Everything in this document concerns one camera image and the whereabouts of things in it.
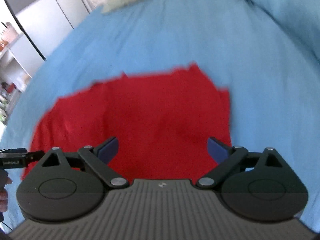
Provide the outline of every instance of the red cloth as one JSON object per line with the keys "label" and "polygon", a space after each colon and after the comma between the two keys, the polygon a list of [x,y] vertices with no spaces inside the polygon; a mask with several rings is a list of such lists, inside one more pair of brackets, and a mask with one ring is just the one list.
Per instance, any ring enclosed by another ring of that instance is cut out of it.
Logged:
{"label": "red cloth", "polygon": [[16,89],[16,85],[11,83],[11,85],[7,88],[8,94],[11,94],[11,92],[13,92],[14,89]]}
{"label": "red cloth", "polygon": [[217,90],[196,64],[152,76],[123,75],[60,98],[36,127],[31,150],[59,146],[73,152],[110,136],[120,146],[109,166],[130,181],[195,182],[217,165],[207,139],[231,143],[229,93]]}

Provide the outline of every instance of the blue fabric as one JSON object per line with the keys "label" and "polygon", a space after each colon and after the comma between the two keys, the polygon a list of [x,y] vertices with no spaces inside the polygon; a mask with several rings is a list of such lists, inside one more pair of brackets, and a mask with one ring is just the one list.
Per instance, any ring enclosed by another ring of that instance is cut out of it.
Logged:
{"label": "blue fabric", "polygon": [[[28,147],[57,98],[93,80],[191,61],[229,89],[232,143],[255,152],[275,147],[305,183],[301,218],[319,231],[320,64],[314,48],[249,0],[146,0],[106,16],[94,11],[36,73],[0,147]],[[4,214],[14,227],[22,221],[14,201],[19,173],[10,171]]]}
{"label": "blue fabric", "polygon": [[320,59],[320,0],[252,0]]}

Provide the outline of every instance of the human hand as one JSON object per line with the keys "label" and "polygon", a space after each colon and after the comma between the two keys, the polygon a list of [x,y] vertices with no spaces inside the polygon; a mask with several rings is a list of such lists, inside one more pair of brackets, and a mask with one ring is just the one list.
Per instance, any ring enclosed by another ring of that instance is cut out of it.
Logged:
{"label": "human hand", "polygon": [[[7,184],[11,184],[12,180],[7,178]],[[0,212],[6,212],[8,210],[8,193],[5,189],[0,191]]]}

